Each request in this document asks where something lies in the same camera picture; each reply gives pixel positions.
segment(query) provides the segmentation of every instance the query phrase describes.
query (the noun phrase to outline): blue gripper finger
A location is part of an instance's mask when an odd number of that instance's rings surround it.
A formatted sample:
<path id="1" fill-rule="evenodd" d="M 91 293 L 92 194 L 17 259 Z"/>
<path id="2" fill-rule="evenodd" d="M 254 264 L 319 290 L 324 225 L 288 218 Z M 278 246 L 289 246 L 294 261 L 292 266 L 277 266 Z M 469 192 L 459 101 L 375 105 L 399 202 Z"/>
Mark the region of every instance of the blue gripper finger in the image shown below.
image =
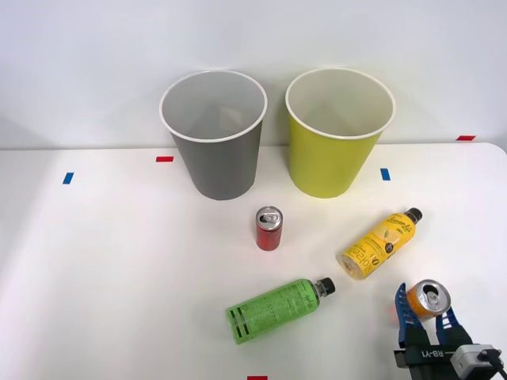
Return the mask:
<path id="1" fill-rule="evenodd" d="M 415 313 L 412 311 L 408 303 L 408 300 L 406 299 L 405 283 L 402 283 L 399 286 L 398 291 L 396 292 L 395 305 L 396 305 L 396 314 L 398 315 L 399 321 L 399 335 L 398 335 L 399 347 L 405 348 L 406 343 L 411 345 L 425 343 L 426 341 L 428 341 L 429 344 L 429 339 L 428 335 L 426 335 L 425 328 L 422 327 L 419 318 L 417 318 L 417 315 L 415 315 Z M 410 335 L 409 342 L 406 342 L 407 329 L 409 331 L 413 330 L 420 331 L 417 331 L 417 333 L 409 334 Z"/>
<path id="2" fill-rule="evenodd" d="M 440 344 L 472 344 L 467 330 L 459 324 L 451 307 L 447 312 L 435 318 L 435 325 L 436 337 Z"/>

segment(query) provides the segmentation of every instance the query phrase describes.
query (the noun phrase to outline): cup rim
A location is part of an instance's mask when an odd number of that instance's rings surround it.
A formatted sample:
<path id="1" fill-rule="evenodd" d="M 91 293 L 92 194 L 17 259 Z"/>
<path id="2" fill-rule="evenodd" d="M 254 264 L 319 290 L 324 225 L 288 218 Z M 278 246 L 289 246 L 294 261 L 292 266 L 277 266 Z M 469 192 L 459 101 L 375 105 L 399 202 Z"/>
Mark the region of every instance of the cup rim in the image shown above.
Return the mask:
<path id="1" fill-rule="evenodd" d="M 262 109 L 261 115 L 258 117 L 257 120 L 255 120 L 255 122 L 252 125 L 250 125 L 246 129 L 244 129 L 243 131 L 236 133 L 235 135 L 231 135 L 231 136 L 227 136 L 227 137 L 222 137 L 221 139 L 196 139 L 196 138 L 193 138 L 193 137 L 190 137 L 190 136 L 187 136 L 187 135 L 183 135 L 182 133 L 180 133 L 178 131 L 175 131 L 166 122 L 166 120 L 164 119 L 164 115 L 162 114 L 162 105 L 164 104 L 164 100 L 166 99 L 167 94 L 170 92 L 170 90 L 172 90 L 175 86 L 177 86 L 181 82 L 183 82 L 183 81 L 185 81 L 185 80 L 187 80 L 187 79 L 189 79 L 191 77 L 195 77 L 197 75 L 202 75 L 202 74 L 207 74 L 207 73 L 227 73 L 227 74 L 239 75 L 241 77 L 244 77 L 244 78 L 250 80 L 251 82 L 253 82 L 259 88 L 259 90 L 262 93 L 262 97 L 264 98 L 264 108 Z M 160 103 L 158 105 L 158 114 L 160 115 L 160 119 L 162 119 L 162 122 L 164 123 L 164 125 L 166 126 L 166 128 L 169 130 L 169 132 L 171 132 L 172 134 L 175 134 L 176 136 L 178 136 L 178 137 L 180 137 L 180 138 L 182 138 L 184 140 L 193 141 L 195 143 L 223 143 L 225 141 L 229 141 L 229 140 L 241 137 L 241 136 L 247 134 L 248 132 L 252 131 L 262 121 L 262 119 L 264 118 L 264 116 L 266 114 L 266 110 L 267 109 L 268 109 L 268 97 L 266 95 L 266 92 L 262 88 L 261 84 L 259 82 L 257 82 L 255 79 L 253 79 L 252 77 L 250 77 L 250 76 L 248 76 L 248 75 L 246 75 L 244 73 L 240 73 L 238 71 L 234 71 L 234 70 L 202 70 L 202 71 L 197 71 L 196 73 L 191 73 L 189 75 L 186 75 L 183 78 L 178 79 L 175 83 L 173 83 L 164 92 L 164 95 L 162 96 L 162 99 L 160 100 Z"/>
<path id="2" fill-rule="evenodd" d="M 300 80 L 302 77 L 304 77 L 306 75 L 309 75 L 309 74 L 312 74 L 312 73 L 315 73 L 315 72 L 318 72 L 318 71 L 331 71 L 331 70 L 351 71 L 353 73 L 356 73 L 356 74 L 359 74 L 359 75 L 363 75 L 364 77 L 366 77 L 368 79 L 371 79 L 377 85 L 379 85 L 380 87 L 382 87 L 386 91 L 386 93 L 389 96 L 389 98 L 391 99 L 391 103 L 392 103 L 392 106 L 393 106 L 393 110 L 392 110 L 391 117 L 389 118 L 389 120 L 382 127 L 380 127 L 379 129 L 376 129 L 373 132 L 367 133 L 365 135 L 357 135 L 357 136 L 331 135 L 330 133 L 325 133 L 325 132 L 319 131 L 318 129 L 312 128 L 308 124 L 304 123 L 292 111 L 291 105 L 290 105 L 290 103 L 288 101 L 288 95 L 291 92 L 291 88 L 294 86 L 294 84 L 298 80 Z M 302 73 L 301 75 L 297 76 L 291 82 L 291 84 L 287 88 L 287 91 L 285 92 L 285 104 L 287 106 L 287 109 L 288 109 L 289 113 L 295 119 L 295 121 L 297 121 L 301 126 L 305 127 L 308 131 L 312 131 L 312 132 L 316 133 L 317 135 L 321 135 L 323 137 L 328 137 L 330 139 L 337 139 L 337 140 L 360 140 L 360 139 L 367 139 L 368 137 L 372 137 L 374 135 L 378 135 L 380 132 L 382 132 L 384 129 L 386 129 L 389 124 L 391 124 L 392 120 L 395 118 L 395 115 L 396 115 L 396 100 L 395 100 L 395 97 L 393 96 L 392 92 L 387 88 L 386 85 L 384 85 L 380 80 L 378 80 L 377 78 L 371 76 L 370 74 L 366 74 L 363 71 L 359 71 L 359 70 L 355 70 L 355 69 L 349 69 L 349 68 L 346 68 L 346 67 L 323 67 L 323 68 L 320 68 L 320 69 L 313 69 L 313 70 L 310 70 L 310 71 L 306 71 L 306 72 Z"/>

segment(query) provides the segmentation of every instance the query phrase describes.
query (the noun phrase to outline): green bottle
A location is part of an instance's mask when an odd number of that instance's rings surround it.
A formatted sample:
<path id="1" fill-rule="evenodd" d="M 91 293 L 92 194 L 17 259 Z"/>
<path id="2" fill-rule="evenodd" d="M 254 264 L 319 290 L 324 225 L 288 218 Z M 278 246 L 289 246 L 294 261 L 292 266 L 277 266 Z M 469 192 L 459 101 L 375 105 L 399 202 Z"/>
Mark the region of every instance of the green bottle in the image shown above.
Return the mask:
<path id="1" fill-rule="evenodd" d="M 326 277 L 316 283 L 298 279 L 226 310 L 237 344 L 317 310 L 320 298 L 334 293 Z"/>

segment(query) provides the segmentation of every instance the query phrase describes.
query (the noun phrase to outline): red can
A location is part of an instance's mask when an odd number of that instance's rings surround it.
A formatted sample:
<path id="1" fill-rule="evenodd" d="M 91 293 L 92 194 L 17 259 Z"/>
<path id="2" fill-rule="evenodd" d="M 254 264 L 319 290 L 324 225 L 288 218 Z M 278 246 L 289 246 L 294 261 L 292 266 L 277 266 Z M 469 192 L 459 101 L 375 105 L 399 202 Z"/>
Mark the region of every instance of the red can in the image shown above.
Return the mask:
<path id="1" fill-rule="evenodd" d="M 257 245 L 265 251 L 273 251 L 280 245 L 284 216 L 274 206 L 266 206 L 255 215 L 257 225 Z"/>

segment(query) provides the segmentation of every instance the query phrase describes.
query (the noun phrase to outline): soda can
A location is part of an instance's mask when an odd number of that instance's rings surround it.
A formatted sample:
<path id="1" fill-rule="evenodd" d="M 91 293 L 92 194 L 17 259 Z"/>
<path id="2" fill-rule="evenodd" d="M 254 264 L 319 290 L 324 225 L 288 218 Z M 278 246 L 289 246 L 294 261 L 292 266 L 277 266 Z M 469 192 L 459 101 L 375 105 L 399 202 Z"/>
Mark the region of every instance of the soda can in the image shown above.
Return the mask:
<path id="1" fill-rule="evenodd" d="M 256 241 L 260 249 L 273 251 L 280 245 L 284 216 L 274 206 L 265 206 L 255 215 Z"/>
<path id="2" fill-rule="evenodd" d="M 406 292 L 412 311 L 421 322 L 445 313 L 451 307 L 451 295 L 434 279 L 423 279 Z"/>

